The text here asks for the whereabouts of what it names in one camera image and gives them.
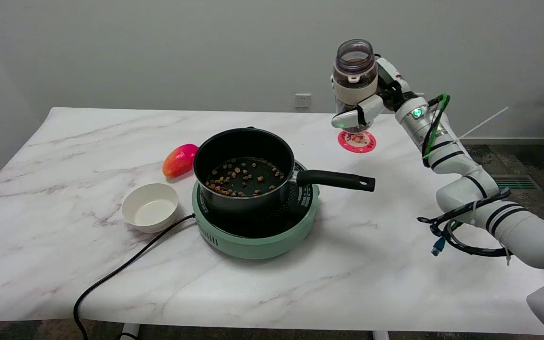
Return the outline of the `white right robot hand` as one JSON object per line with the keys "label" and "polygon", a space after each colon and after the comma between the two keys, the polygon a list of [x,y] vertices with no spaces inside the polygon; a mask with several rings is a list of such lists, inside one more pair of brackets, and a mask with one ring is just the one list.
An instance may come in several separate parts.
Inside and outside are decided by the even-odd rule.
{"label": "white right robot hand", "polygon": [[331,125],[348,133],[369,129],[384,110],[397,112],[407,101],[418,97],[395,66],[382,57],[376,57],[375,65],[358,75],[336,68],[331,86],[337,106]]}

